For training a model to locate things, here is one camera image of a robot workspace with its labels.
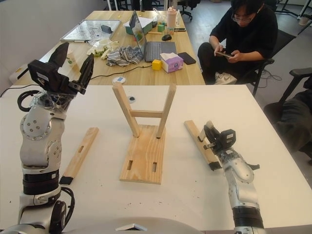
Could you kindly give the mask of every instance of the cable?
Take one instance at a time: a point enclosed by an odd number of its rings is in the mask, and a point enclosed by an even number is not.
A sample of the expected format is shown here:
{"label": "cable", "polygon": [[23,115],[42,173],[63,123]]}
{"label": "cable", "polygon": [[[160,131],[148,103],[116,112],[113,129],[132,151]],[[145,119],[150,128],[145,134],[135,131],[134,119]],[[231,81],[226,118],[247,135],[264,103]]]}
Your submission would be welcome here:
{"label": "cable", "polygon": [[70,205],[68,206],[69,210],[68,213],[66,215],[65,218],[65,227],[67,225],[67,223],[69,222],[70,218],[72,217],[72,214],[74,212],[74,208],[75,208],[75,197],[74,197],[74,192],[73,190],[71,190],[70,188],[67,187],[61,187],[60,188],[62,191],[66,192],[70,197],[71,197],[71,201],[70,201]]}
{"label": "cable", "polygon": [[263,86],[263,87],[258,86],[258,88],[260,88],[260,89],[266,88],[268,86],[268,79],[272,78],[272,79],[275,79],[277,81],[281,81],[282,80],[282,77],[276,76],[276,75],[272,75],[271,72],[269,72],[268,70],[264,69],[263,72],[262,72],[262,75],[265,75],[266,73],[269,73],[269,76],[268,77],[261,77],[261,79],[265,80],[265,86]]}
{"label": "cable", "polygon": [[125,72],[116,72],[116,73],[112,73],[112,74],[109,74],[109,75],[99,75],[99,76],[96,76],[96,77],[93,77],[93,78],[91,78],[91,79],[95,79],[95,78],[98,78],[98,77],[110,77],[110,76],[112,76],[112,75],[117,75],[117,74],[124,74],[124,73],[126,73],[126,72],[130,72],[130,71],[133,71],[134,69],[136,69],[136,68],[147,68],[147,67],[144,67],[144,66],[139,66],[139,67],[135,67],[135,68],[132,68],[132,69],[130,69],[130,70],[128,70],[128,71],[125,71]]}
{"label": "cable", "polygon": [[4,90],[1,95],[0,95],[0,98],[3,96],[3,94],[8,91],[9,89],[23,89],[23,88],[27,88],[29,86],[39,86],[38,84],[29,84],[29,85],[26,85],[26,86],[23,86],[23,87],[15,87],[15,88],[7,88],[6,90]]}
{"label": "cable", "polygon": [[24,112],[29,112],[30,111],[30,107],[23,107],[21,105],[21,103],[24,101],[25,98],[27,98],[28,96],[33,96],[35,94],[39,93],[38,90],[29,90],[29,91],[26,91],[24,93],[22,93],[19,98],[18,98],[18,106],[19,106],[19,109],[21,111],[24,111]]}

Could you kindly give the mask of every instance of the computer mouse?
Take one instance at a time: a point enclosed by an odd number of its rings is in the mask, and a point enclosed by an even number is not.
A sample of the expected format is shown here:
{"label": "computer mouse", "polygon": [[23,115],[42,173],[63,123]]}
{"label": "computer mouse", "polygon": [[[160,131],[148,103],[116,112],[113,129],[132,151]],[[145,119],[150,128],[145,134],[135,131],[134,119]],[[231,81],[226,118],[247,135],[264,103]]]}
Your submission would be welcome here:
{"label": "computer mouse", "polygon": [[166,41],[166,40],[171,40],[172,37],[169,34],[164,35],[162,38],[162,40]]}

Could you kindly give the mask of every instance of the man's hand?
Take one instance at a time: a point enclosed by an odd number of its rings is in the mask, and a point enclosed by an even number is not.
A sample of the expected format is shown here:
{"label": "man's hand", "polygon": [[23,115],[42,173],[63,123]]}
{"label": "man's hand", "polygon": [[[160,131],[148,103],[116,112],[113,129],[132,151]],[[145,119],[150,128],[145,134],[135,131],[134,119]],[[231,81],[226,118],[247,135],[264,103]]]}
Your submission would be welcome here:
{"label": "man's hand", "polygon": [[216,52],[222,52],[222,50],[223,50],[223,45],[218,45],[218,46],[214,49],[214,56],[222,56],[222,55],[216,54]]}
{"label": "man's hand", "polygon": [[241,53],[239,50],[234,50],[231,55],[234,55],[231,58],[228,58],[229,63],[236,63],[243,60],[244,53]]}

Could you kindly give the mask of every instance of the green box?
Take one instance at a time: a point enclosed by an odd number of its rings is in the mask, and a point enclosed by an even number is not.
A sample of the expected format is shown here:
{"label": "green box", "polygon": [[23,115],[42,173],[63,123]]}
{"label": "green box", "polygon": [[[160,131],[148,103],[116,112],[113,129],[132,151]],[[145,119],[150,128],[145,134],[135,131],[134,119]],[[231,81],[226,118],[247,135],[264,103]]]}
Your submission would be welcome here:
{"label": "green box", "polygon": [[[144,28],[143,28],[143,32],[144,34],[147,34],[149,31],[151,31],[153,27],[153,22],[150,22],[149,24],[147,24]],[[133,35],[132,29],[130,28],[130,26],[126,26],[126,33]]]}
{"label": "green box", "polygon": [[157,31],[163,32],[164,30],[165,30],[165,25],[159,24],[159,25],[157,26]]}

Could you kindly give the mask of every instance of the laptop keyboard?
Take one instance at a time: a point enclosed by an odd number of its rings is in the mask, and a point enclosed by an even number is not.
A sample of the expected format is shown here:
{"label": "laptop keyboard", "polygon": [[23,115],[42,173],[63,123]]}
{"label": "laptop keyboard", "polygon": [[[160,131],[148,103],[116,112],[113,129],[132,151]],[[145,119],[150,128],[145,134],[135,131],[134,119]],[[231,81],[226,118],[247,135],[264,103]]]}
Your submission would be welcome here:
{"label": "laptop keyboard", "polygon": [[148,46],[147,55],[149,60],[160,59],[161,42],[153,41]]}

